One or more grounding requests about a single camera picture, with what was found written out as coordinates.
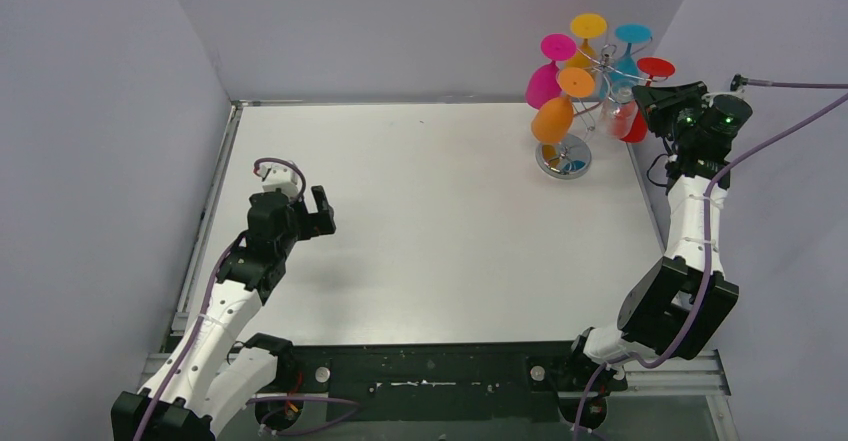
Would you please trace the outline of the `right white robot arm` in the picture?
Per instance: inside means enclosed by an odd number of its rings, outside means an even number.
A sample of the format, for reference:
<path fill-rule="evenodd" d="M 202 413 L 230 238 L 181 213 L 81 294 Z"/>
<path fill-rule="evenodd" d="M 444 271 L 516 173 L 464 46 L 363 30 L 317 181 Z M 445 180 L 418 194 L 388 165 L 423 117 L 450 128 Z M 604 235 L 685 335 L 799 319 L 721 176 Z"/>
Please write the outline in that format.
<path fill-rule="evenodd" d="M 752 107 L 736 92 L 715 93 L 702 81 L 636 86 L 648 130 L 669 142 L 665 195 L 670 209 L 666 250 L 626 296 L 611 326 L 589 328 L 563 362 L 565 380 L 585 390 L 604 369 L 635 361 L 657 366 L 697 355 L 739 298 L 720 261 L 720 217 L 730 187 L 727 159 Z"/>

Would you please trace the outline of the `orange wine glass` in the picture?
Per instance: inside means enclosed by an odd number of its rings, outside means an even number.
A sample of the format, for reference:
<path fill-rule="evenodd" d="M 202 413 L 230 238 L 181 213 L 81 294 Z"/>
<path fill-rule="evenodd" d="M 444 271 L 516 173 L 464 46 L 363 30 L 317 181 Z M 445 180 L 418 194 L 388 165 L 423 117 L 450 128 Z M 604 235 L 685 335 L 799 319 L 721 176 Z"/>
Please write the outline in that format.
<path fill-rule="evenodd" d="M 557 144 L 569 131 L 574 117 L 573 98 L 585 98 L 595 90 L 592 75 L 580 68 L 565 67 L 557 75 L 558 97 L 546 102 L 531 122 L 531 132 L 541 144 Z"/>

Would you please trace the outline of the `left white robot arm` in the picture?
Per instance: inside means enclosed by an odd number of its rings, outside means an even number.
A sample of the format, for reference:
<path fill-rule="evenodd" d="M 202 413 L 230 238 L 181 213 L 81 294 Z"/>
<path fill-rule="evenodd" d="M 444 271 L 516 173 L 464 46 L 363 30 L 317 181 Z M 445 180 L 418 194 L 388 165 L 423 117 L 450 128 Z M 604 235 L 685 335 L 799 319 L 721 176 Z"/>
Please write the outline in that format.
<path fill-rule="evenodd" d="M 335 233 L 324 188 L 311 193 L 315 211 L 282 192 L 250 197 L 247 227 L 219 258 L 193 323 L 158 371 L 114 402 L 114 439 L 214 440 L 258 391 L 294 384 L 298 368 L 287 339 L 256 334 L 232 364 L 225 361 L 284 276 L 295 244 Z"/>

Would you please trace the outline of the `clear wine glass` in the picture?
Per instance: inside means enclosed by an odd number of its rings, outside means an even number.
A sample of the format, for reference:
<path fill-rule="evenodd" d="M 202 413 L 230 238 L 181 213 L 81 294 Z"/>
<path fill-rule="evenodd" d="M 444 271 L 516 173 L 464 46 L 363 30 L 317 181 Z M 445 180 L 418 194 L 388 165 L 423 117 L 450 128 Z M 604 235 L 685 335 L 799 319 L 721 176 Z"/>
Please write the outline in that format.
<path fill-rule="evenodd" d="M 633 88 L 637 83 L 630 80 L 613 82 L 606 90 L 601 103 L 597 127 L 605 135 L 621 139 L 629 134 L 639 107 Z"/>

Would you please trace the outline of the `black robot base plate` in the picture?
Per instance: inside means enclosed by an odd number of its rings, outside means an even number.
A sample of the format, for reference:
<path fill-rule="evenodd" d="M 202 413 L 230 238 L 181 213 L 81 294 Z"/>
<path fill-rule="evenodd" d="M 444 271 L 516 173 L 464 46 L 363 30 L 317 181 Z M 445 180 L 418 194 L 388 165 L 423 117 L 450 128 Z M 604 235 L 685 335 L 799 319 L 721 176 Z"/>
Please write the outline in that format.
<path fill-rule="evenodd" d="M 596 424 L 606 398 L 627 389 L 569 341 L 294 346 L 263 393 L 317 394 L 359 403 L 356 421 Z"/>

